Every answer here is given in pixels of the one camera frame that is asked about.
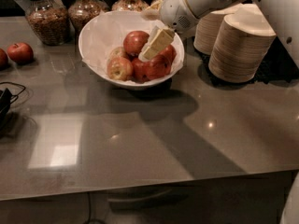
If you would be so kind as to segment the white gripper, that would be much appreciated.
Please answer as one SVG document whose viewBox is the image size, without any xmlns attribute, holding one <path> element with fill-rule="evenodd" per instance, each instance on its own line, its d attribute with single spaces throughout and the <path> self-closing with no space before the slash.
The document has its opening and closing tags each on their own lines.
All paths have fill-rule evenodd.
<svg viewBox="0 0 299 224">
<path fill-rule="evenodd" d="M 168 26 L 162 28 L 155 26 L 152 29 L 148 42 L 138 55 L 142 62 L 151 60 L 170 45 L 174 40 L 175 32 L 183 34 L 198 23 L 186 0 L 156 0 L 141 12 L 141 17 L 146 21 L 160 19 Z"/>
</svg>

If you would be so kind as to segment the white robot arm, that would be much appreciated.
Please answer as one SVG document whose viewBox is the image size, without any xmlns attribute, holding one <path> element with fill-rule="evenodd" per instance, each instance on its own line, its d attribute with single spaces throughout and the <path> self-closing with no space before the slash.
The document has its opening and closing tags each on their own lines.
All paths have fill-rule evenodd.
<svg viewBox="0 0 299 224">
<path fill-rule="evenodd" d="M 299 0 L 159 0 L 146 8 L 141 16 L 149 21 L 160 20 L 163 31 L 183 33 L 192 28 L 209 13 L 241 6 L 235 22 L 239 29 L 259 32 L 259 25 L 270 25 L 278 36 L 282 57 L 273 63 L 278 70 L 289 69 L 291 64 L 299 66 Z M 299 224 L 299 175 L 289 187 L 278 222 L 267 220 L 271 211 L 269 199 L 275 192 L 267 187 L 242 191 L 235 185 L 215 190 L 202 207 L 205 224 Z"/>
</svg>

